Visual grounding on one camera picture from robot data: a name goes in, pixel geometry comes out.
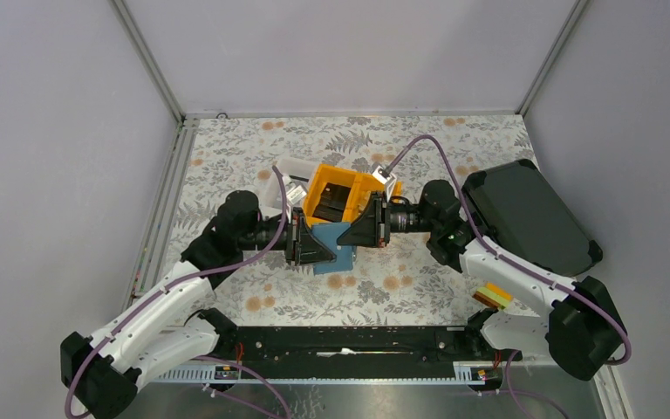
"yellow bin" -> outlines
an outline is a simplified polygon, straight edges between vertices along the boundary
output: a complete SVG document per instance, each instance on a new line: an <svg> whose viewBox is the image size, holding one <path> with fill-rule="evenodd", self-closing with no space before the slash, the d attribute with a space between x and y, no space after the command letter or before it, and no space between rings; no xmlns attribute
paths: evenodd
<svg viewBox="0 0 670 419"><path fill-rule="evenodd" d="M320 195L325 190L327 183L346 186L351 189L348 201L345 203L345 212L343 213L343 222L348 223L355 220L364 210L368 203L368 196L373 191L384 190L384 185L370 174L320 164L317 173L311 181L309 193L304 198L304 206L302 208L304 215L307 217L307 224L310 226L316 223L329 223L327 220L314 216L314 209L317 208ZM399 195L401 191L402 182L397 182L392 195Z"/></svg>

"floral pattern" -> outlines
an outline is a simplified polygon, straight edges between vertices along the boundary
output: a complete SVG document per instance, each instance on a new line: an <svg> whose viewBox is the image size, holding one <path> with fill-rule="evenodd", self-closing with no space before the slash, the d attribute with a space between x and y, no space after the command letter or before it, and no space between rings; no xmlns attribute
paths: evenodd
<svg viewBox="0 0 670 419"><path fill-rule="evenodd" d="M201 120L163 271L173 263L235 189L258 194L282 156L368 172L389 163L419 134L434 135L462 182L470 173L518 158L535 160L523 120L515 115L464 117L316 117ZM394 170L402 195L416 202L422 185L449 179L432 143L416 144ZM393 235L385 249L359 249L353 271L314 275L272 252L246 266L179 316L216 306L245 326L458 325L483 306L483 285L437 264L427 234ZM532 314L522 304L513 313Z"/></svg>

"gray wall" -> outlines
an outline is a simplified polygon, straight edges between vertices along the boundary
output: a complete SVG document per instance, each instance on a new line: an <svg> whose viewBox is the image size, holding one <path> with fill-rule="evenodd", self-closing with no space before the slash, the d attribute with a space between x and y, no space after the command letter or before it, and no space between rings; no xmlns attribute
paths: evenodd
<svg viewBox="0 0 670 419"><path fill-rule="evenodd" d="M62 417L120 311L174 123L107 1L0 1L0 419Z"/></svg>
<svg viewBox="0 0 670 419"><path fill-rule="evenodd" d="M670 2L593 2L527 118L544 173L602 244L638 419L670 417Z"/></svg>
<svg viewBox="0 0 670 419"><path fill-rule="evenodd" d="M512 110L574 0L127 0L187 112Z"/></svg>

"reflective metal surface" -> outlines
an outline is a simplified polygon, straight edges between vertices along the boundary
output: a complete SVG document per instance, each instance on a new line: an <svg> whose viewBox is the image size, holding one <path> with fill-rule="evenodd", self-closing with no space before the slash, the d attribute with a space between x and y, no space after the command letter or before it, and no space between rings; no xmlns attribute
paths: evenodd
<svg viewBox="0 0 670 419"><path fill-rule="evenodd" d="M522 366L512 369L513 387L548 396L560 404L571 418L604 418L597 390L592 382L571 378L558 367ZM295 418L443 419L524 418L509 395L459 396L471 390L465 386L361 386L296 385L277 386L291 406ZM229 390L245 400L277 414L283 410L262 385L237 385ZM562 416L551 406L520 397L536 419ZM245 406L219 397L212 399L198 385L152 383L143 389L120 419L264 419Z"/></svg>

